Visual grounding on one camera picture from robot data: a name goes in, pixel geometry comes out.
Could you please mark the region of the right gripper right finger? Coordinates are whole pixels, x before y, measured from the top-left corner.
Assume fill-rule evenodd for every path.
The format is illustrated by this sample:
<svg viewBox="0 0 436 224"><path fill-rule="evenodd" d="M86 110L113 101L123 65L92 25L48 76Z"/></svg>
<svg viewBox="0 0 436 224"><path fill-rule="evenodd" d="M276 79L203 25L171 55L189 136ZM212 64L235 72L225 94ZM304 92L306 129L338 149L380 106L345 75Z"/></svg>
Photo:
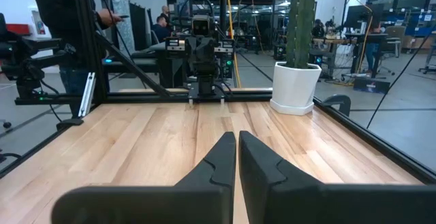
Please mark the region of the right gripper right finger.
<svg viewBox="0 0 436 224"><path fill-rule="evenodd" d="M434 223L433 185L327 184L248 131L239 173L250 223Z"/></svg>

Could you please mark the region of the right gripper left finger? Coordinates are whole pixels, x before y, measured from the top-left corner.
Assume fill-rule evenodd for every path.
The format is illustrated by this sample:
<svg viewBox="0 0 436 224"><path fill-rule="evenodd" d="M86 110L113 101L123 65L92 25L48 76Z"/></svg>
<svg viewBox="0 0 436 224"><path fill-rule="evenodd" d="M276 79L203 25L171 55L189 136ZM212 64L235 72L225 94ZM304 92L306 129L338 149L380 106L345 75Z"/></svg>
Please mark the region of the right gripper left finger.
<svg viewBox="0 0 436 224"><path fill-rule="evenodd" d="M236 138L225 132L174 186L80 187L53 206L52 223L232 223Z"/></svg>

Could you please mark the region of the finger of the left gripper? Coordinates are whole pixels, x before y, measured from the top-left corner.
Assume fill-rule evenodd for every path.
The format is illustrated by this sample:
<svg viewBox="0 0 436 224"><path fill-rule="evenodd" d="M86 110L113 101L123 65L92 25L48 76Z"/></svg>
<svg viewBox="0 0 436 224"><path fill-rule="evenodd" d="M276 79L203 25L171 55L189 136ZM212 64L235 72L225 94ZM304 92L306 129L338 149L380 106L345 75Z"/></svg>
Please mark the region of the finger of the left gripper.
<svg viewBox="0 0 436 224"><path fill-rule="evenodd" d="M202 37L188 37L185 39L185 52L191 71L198 71L196 49L201 44L201 40Z"/></svg>
<svg viewBox="0 0 436 224"><path fill-rule="evenodd" d="M205 37L201 41L200 50L200 71L213 71L215 68L214 61L214 39Z"/></svg>

